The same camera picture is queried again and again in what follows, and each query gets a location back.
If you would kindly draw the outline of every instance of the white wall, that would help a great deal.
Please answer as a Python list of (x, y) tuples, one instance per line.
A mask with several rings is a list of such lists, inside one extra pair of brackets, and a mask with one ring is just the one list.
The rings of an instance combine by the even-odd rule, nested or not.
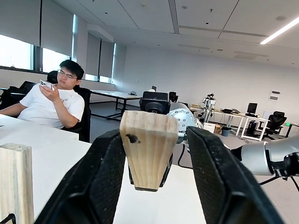
[[(13, 71), (13, 70), (4, 70), (0, 69), (0, 87), (8, 88), (9, 86), (19, 87), (24, 81), (31, 81), (38, 83), (40, 79), (47, 80), (47, 76), (43, 74), (31, 73), (31, 72), (22, 72), (22, 71)], [(90, 90), (107, 90), (114, 91), (116, 90), (115, 85), (108, 83), (99, 83), (93, 81), (82, 80), (81, 87), (88, 88)], [(111, 98), (91, 95), (91, 102), (100, 102), (100, 101), (110, 101)]]
[[(287, 122), (299, 123), (298, 73), (296, 69), (266, 64), (127, 47), (123, 77), (115, 74), (114, 78), (122, 80), (117, 88), (123, 92), (142, 95), (155, 85), (158, 91), (176, 91), (179, 101), (189, 104), (199, 104), (207, 94), (214, 93), (217, 108), (246, 112), (249, 102), (258, 103), (256, 114), (283, 111)], [(281, 92), (277, 102), (268, 100), (271, 90)]]

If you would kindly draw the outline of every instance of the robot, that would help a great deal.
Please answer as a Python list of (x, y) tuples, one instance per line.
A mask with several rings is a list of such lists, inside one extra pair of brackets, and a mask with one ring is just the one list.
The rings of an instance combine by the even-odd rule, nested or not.
[[(141, 110), (182, 121), (178, 123), (178, 138), (188, 141), (206, 223), (282, 224), (252, 173), (283, 178), (299, 175), (299, 136), (247, 144), (230, 151), (217, 136), (196, 127), (188, 108), (173, 105), (168, 102), (167, 93), (147, 91), (141, 100)], [(35, 224), (112, 224), (125, 158), (119, 130), (98, 137), (61, 180)], [(169, 169), (167, 166), (160, 187)]]
[(255, 175), (275, 175), (285, 180), (299, 176), (299, 135), (247, 144), (231, 153)]

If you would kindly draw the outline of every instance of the wooden plank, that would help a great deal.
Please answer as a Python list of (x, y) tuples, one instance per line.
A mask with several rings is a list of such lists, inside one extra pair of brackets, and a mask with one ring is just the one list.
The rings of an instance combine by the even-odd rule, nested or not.
[(162, 114), (125, 111), (120, 133), (135, 188), (157, 191), (178, 140), (177, 120)]
[(0, 146), (0, 221), (15, 214), (17, 224), (33, 224), (31, 147)]

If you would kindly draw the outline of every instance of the man's hand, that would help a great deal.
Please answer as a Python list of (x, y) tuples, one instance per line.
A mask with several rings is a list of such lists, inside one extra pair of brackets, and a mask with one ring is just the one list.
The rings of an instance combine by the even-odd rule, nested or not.
[(55, 85), (53, 85), (53, 88), (54, 88), (54, 90), (52, 90), (46, 86), (41, 86), (41, 85), (39, 86), (39, 89), (41, 90), (42, 94), (46, 98), (51, 100), (53, 103), (61, 101), (57, 87)]

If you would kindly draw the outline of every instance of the white table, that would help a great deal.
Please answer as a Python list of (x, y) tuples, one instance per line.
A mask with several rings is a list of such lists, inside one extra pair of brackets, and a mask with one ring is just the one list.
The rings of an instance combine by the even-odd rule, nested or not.
[(88, 151), (90, 143), (64, 140), (32, 150), (33, 205), (36, 219), (66, 172)]
[[(92, 113), (92, 115), (95, 116), (95, 117), (105, 118), (105, 119), (108, 119), (108, 120), (115, 120), (115, 121), (121, 121), (121, 119), (117, 119), (115, 117), (123, 115), (123, 113), (126, 110), (127, 100), (134, 100), (134, 99), (140, 99), (141, 98), (139, 96), (128, 95), (127, 93), (118, 92), (118, 91), (91, 90), (91, 93), (96, 94), (96, 95), (100, 95), (100, 96), (111, 97), (111, 98), (116, 99), (115, 110), (121, 110), (120, 113), (115, 113), (115, 114), (111, 114), (111, 115), (108, 115), (108, 116), (103, 116), (103, 115)], [(122, 108), (118, 108), (118, 103), (119, 103), (118, 100), (119, 99), (123, 100)]]
[[(90, 143), (66, 140), (33, 151), (35, 219), (65, 173), (86, 154)], [(130, 184), (126, 160), (114, 224), (205, 224), (193, 171), (172, 165), (158, 192)]]
[[(201, 111), (203, 110), (202, 108), (196, 108), (196, 107), (190, 107), (190, 110), (195, 110), (195, 111)], [(236, 117), (236, 118), (240, 118), (240, 122), (239, 122), (239, 126), (237, 128), (236, 131), (232, 130), (232, 132), (235, 132), (235, 135), (238, 136), (239, 132), (240, 132), (240, 129), (242, 127), (242, 123), (243, 123), (243, 119), (245, 117), (245, 114), (244, 113), (224, 113), (222, 111), (216, 111), (214, 110), (213, 113), (216, 113), (216, 114), (221, 114), (221, 115), (228, 115), (228, 123), (227, 123), (227, 127), (231, 127), (231, 122), (233, 120), (233, 117)]]
[(39, 125), (0, 114), (0, 145), (6, 143), (31, 146), (33, 150), (63, 140), (79, 140), (77, 133)]
[[(245, 129), (246, 129), (246, 126), (247, 126), (247, 123), (248, 123), (249, 120), (259, 120), (259, 121), (263, 121), (263, 122), (265, 122), (264, 127), (263, 127), (263, 130), (262, 130), (262, 132), (261, 132), (261, 136), (260, 136), (259, 138), (244, 135), (244, 134), (245, 134)], [(269, 120), (264, 119), (264, 118), (256, 118), (256, 117), (249, 117), (249, 116), (246, 116), (246, 121), (245, 121), (245, 125), (244, 125), (244, 128), (243, 128), (242, 134), (241, 134), (241, 138), (246, 138), (246, 139), (253, 139), (253, 140), (262, 141), (262, 139), (263, 139), (263, 134), (265, 133), (265, 130), (266, 130), (266, 128), (267, 128), (268, 121), (269, 121)]]

